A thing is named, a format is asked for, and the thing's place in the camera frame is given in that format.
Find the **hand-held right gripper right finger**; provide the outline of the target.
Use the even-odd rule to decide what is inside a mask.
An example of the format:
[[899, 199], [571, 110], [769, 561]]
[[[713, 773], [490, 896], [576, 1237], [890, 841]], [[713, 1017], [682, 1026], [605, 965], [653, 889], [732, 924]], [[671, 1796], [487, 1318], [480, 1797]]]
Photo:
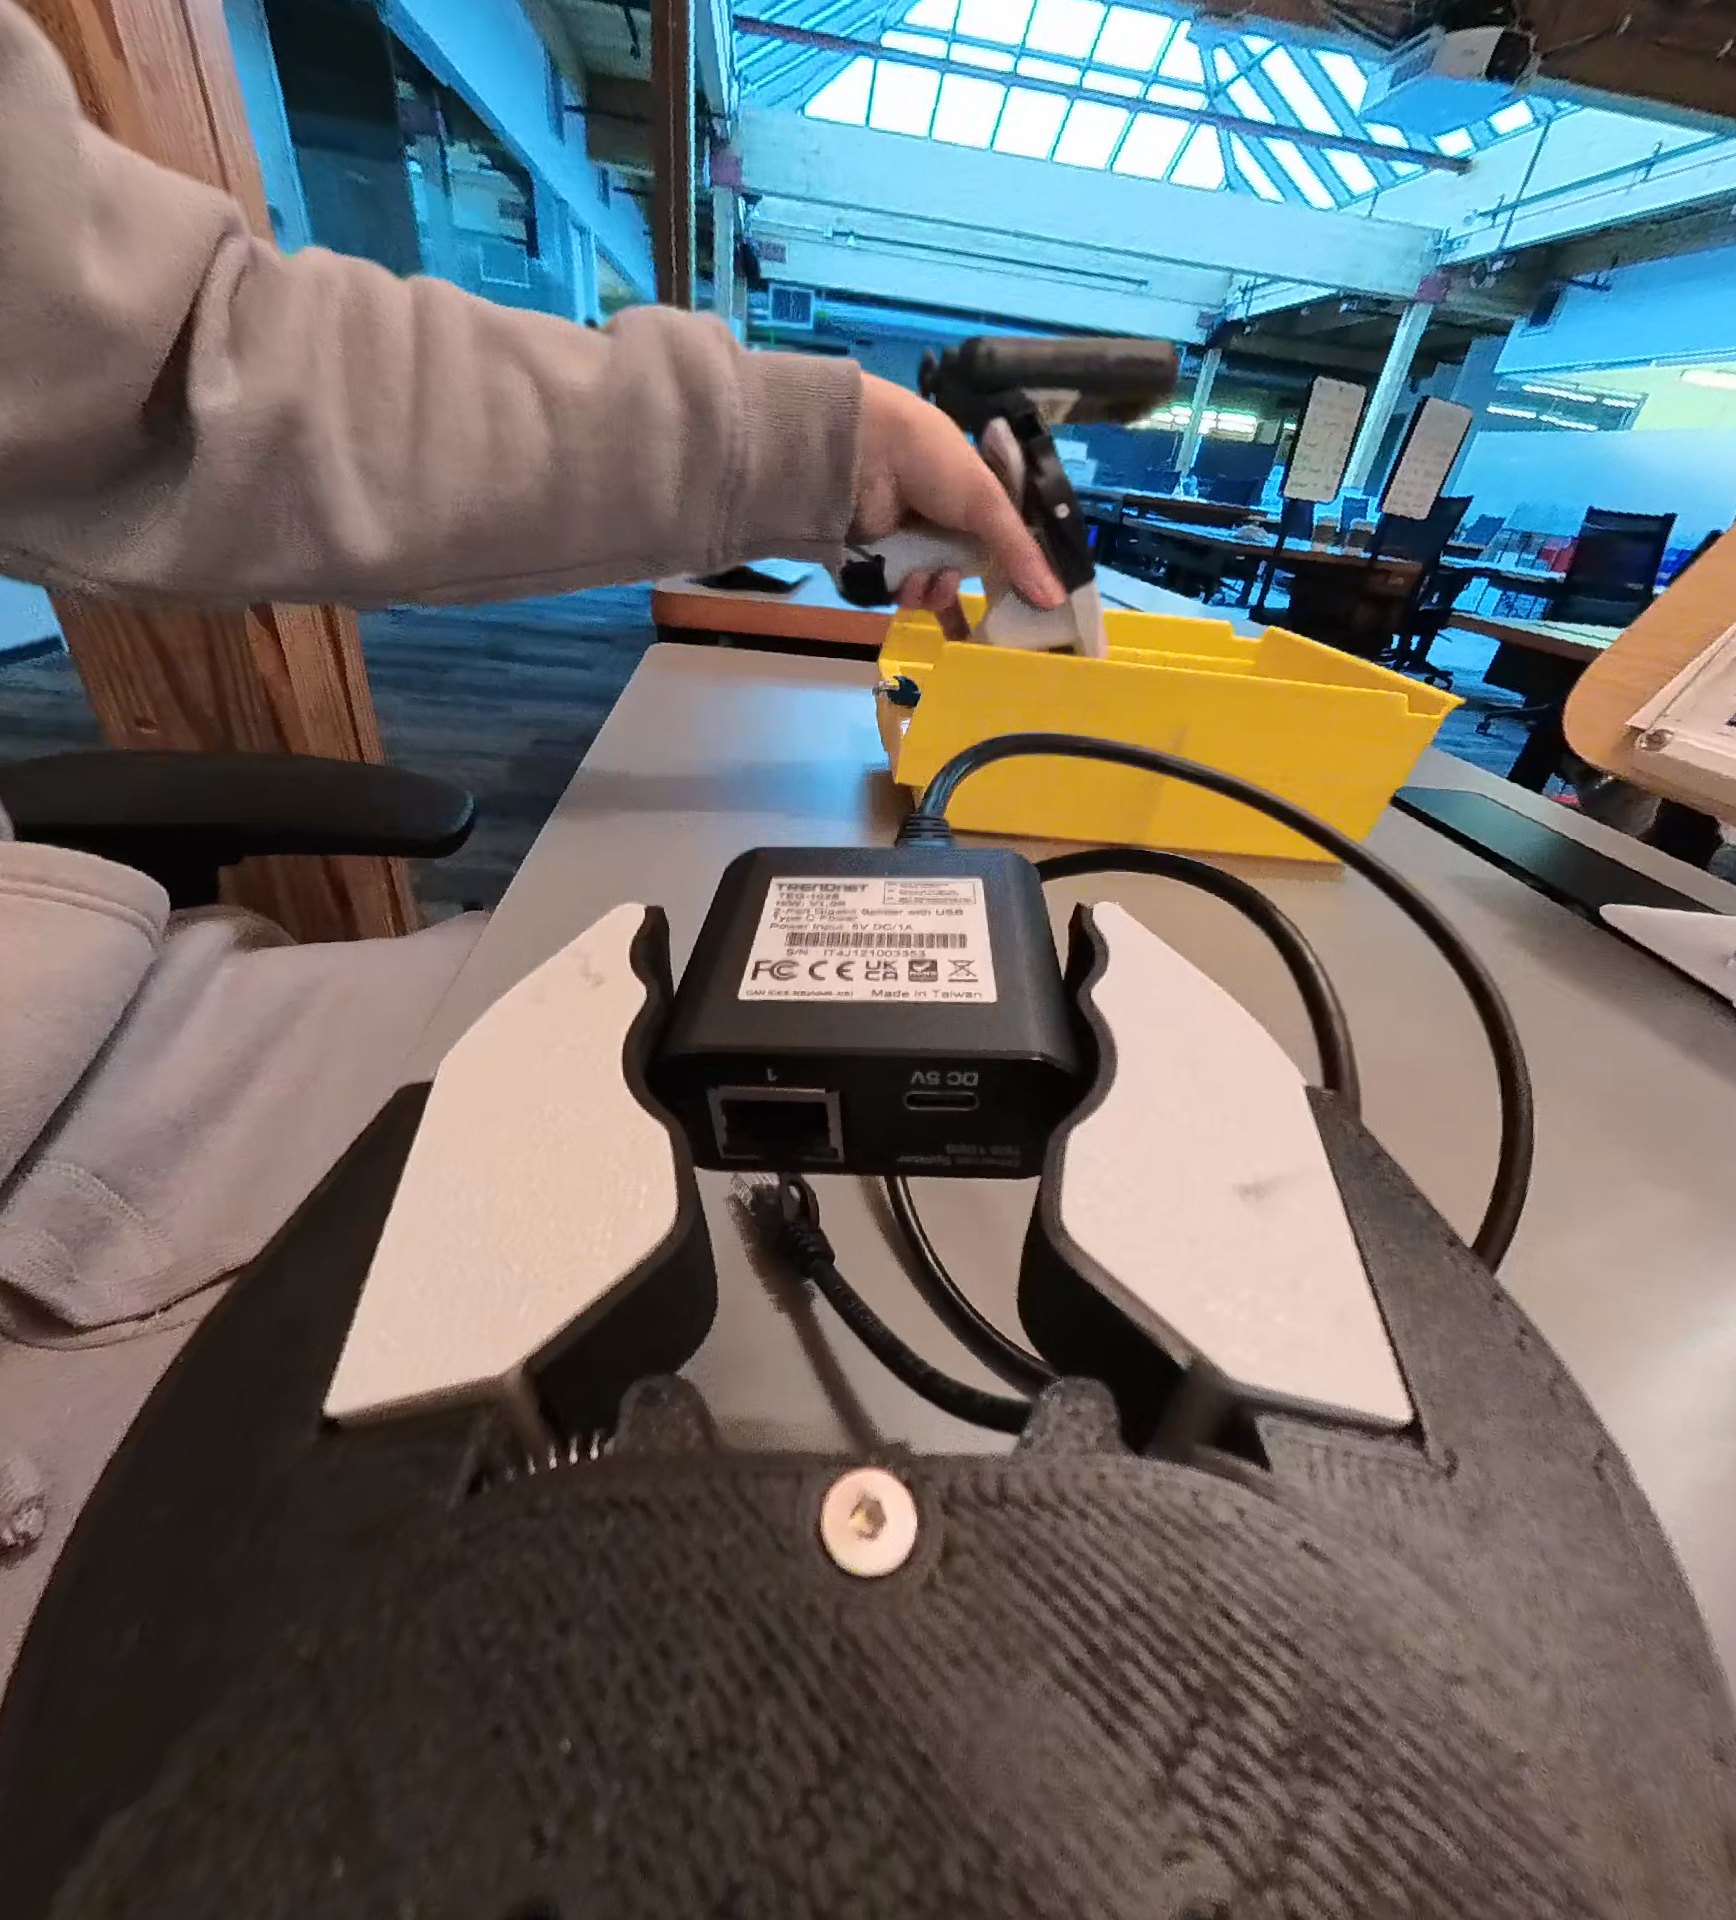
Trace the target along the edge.
[[1017, 1279], [1027, 1339], [1140, 1454], [1256, 1454], [1258, 1420], [1390, 1438], [1415, 1403], [1311, 1088], [1236, 996], [1127, 907], [1082, 903], [1094, 1079], [1047, 1142]]

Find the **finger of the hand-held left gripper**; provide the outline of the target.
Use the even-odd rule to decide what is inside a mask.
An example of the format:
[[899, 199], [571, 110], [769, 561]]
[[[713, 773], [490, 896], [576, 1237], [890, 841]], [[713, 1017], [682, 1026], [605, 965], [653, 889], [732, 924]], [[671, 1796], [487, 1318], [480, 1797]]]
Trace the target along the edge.
[[1063, 598], [1052, 608], [1032, 604], [1012, 584], [1001, 559], [984, 550], [975, 574], [984, 606], [974, 639], [1001, 649], [1106, 660], [1109, 642], [1087, 521], [1045, 421], [1037, 415], [995, 415], [977, 429], [975, 446]]

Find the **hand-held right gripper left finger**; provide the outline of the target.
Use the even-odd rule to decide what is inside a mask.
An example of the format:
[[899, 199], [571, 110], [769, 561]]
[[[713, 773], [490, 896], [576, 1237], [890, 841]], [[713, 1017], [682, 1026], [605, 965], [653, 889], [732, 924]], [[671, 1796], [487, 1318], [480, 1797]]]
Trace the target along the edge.
[[642, 1382], [708, 1339], [711, 1233], [649, 1086], [662, 907], [602, 913], [444, 1056], [323, 1392], [331, 1427], [491, 1414], [519, 1443], [613, 1443]]

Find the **yellow plastic bin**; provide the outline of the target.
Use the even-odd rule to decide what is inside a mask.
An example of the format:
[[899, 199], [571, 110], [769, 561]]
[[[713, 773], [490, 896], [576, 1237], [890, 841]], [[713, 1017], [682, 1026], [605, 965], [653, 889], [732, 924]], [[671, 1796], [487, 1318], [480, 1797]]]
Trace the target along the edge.
[[[1192, 759], [1362, 841], [1434, 743], [1456, 691], [1284, 627], [1241, 633], [1216, 616], [1109, 609], [1102, 660], [948, 638], [923, 612], [879, 646], [879, 740], [914, 799], [970, 746], [1061, 734]], [[945, 807], [957, 835], [1023, 843], [1333, 866], [1247, 805], [1189, 783], [1071, 758], [975, 772]]]

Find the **black network splitter box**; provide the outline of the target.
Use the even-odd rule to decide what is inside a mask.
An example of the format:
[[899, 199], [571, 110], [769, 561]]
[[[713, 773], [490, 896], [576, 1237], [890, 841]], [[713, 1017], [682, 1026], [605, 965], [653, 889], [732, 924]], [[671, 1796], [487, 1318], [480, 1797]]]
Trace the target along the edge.
[[701, 1168], [1034, 1179], [1094, 1071], [1027, 857], [761, 845], [719, 876], [645, 1077]]

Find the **person's left forearm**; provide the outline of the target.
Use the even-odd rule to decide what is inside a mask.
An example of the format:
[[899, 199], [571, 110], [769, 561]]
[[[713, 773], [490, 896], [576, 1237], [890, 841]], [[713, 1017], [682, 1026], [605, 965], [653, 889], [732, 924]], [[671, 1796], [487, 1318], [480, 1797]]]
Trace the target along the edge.
[[0, 574], [222, 606], [462, 604], [855, 520], [861, 373], [664, 306], [586, 329], [279, 252], [107, 137], [0, 3]]

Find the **person's left hand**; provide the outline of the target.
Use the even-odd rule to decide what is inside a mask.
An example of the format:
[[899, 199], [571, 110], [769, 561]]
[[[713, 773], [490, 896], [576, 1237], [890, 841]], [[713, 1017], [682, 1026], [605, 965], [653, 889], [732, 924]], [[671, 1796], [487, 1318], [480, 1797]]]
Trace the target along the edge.
[[977, 545], [1023, 601], [1047, 612], [1065, 601], [1047, 555], [975, 446], [921, 396], [864, 373], [846, 545], [876, 544], [912, 521]]

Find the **white board on stand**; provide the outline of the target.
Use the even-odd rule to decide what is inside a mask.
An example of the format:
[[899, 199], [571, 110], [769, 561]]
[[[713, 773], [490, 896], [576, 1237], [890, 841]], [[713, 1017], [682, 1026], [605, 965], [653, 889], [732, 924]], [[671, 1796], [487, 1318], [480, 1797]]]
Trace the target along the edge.
[[1282, 471], [1285, 504], [1320, 507], [1338, 497], [1367, 400], [1370, 387], [1359, 381], [1311, 377]]
[[1425, 520], [1470, 437], [1473, 412], [1456, 400], [1424, 396], [1402, 437], [1379, 494], [1377, 515]]

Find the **person's grey hoodie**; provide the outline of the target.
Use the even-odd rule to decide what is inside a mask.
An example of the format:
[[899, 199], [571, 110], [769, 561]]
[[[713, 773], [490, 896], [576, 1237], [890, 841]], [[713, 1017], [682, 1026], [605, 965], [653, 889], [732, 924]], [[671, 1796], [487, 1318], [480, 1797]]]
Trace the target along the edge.
[[0, 1699], [159, 1375], [402, 1082], [486, 917], [303, 943], [0, 799]]

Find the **ceiling projector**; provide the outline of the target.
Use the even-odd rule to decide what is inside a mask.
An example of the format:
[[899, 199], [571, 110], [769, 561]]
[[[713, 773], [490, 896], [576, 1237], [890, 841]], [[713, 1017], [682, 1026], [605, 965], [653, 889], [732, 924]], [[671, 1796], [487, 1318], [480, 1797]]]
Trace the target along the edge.
[[1366, 128], [1431, 142], [1512, 106], [1534, 69], [1535, 45], [1521, 30], [1434, 25], [1374, 63], [1355, 113]]

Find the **black office chair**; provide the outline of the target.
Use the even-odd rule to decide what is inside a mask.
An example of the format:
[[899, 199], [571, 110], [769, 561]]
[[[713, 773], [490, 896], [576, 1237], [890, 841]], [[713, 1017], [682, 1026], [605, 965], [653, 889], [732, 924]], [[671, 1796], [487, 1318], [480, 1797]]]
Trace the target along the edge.
[[1547, 600], [1547, 619], [1619, 630], [1648, 609], [1672, 539], [1674, 513], [1590, 505]]

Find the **wooden reading board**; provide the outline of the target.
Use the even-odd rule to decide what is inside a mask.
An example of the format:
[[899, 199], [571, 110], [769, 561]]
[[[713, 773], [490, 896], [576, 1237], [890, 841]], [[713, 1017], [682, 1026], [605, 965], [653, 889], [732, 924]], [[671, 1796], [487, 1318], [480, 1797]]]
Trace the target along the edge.
[[1639, 743], [1631, 718], [1653, 708], [1736, 623], [1736, 521], [1591, 663], [1561, 709], [1567, 747], [1663, 804], [1736, 827], [1736, 779], [1674, 767]]

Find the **wooden pillar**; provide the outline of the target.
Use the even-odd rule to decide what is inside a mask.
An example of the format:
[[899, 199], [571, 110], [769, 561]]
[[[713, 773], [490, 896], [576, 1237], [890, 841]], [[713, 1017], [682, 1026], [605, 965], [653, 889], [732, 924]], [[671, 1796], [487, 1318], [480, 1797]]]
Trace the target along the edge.
[[[119, 144], [233, 198], [273, 234], [220, 1], [22, 1], [79, 106]], [[107, 746], [380, 762], [355, 616], [326, 604], [193, 609], [51, 593]], [[230, 899], [306, 942], [400, 937], [422, 912], [395, 857], [257, 857]]]

